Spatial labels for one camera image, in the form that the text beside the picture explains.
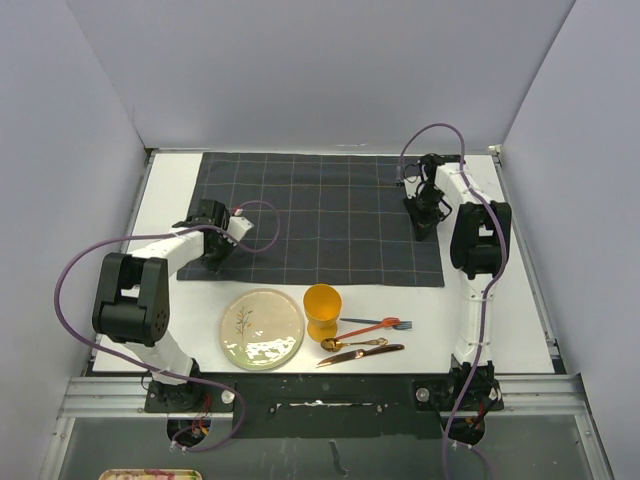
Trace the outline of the dark grey checked cloth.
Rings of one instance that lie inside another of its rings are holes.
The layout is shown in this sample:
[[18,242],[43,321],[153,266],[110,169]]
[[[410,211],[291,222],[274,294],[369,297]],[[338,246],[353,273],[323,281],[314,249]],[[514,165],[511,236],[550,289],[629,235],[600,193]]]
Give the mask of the dark grey checked cloth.
[[203,154],[187,212],[244,204],[250,249],[217,267],[196,260],[178,279],[443,287],[437,234],[416,239],[396,166],[390,156]]

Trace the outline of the beige plate with plant motif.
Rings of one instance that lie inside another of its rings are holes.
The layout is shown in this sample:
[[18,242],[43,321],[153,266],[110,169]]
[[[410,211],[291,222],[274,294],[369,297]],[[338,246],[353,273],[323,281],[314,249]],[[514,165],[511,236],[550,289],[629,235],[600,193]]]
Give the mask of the beige plate with plant motif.
[[305,320],[299,306],[280,290],[259,288],[235,299],[219,323],[225,357],[247,371],[273,370],[300,349]]

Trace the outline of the orange plastic cup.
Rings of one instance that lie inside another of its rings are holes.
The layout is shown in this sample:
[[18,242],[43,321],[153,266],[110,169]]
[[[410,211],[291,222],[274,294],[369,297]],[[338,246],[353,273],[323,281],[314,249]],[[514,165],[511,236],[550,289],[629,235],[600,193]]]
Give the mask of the orange plastic cup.
[[309,337],[321,342],[334,337],[338,330],[338,319],[342,309],[339,292],[327,284],[316,284],[307,289],[303,297]]

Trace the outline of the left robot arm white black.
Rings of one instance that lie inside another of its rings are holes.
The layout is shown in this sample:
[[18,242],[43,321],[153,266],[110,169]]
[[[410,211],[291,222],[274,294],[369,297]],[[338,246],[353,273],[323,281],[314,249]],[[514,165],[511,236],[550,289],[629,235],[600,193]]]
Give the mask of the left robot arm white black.
[[218,267],[254,228],[240,211],[215,200],[199,202],[196,213],[172,225],[167,238],[102,262],[92,315],[94,330],[122,344],[152,372],[150,393],[170,409],[200,405],[200,370],[168,332],[169,279],[202,259]]

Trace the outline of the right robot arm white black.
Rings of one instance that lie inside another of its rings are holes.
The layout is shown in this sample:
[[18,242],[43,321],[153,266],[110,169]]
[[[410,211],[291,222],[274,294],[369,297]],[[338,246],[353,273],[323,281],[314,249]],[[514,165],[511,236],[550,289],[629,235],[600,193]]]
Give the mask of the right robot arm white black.
[[452,406],[466,409],[481,390],[493,388],[490,313],[509,260],[512,209],[482,191],[460,160],[458,155],[422,156],[415,164],[417,174],[403,181],[403,204],[418,241],[454,218],[449,256],[463,296],[453,378],[445,384],[445,395]]

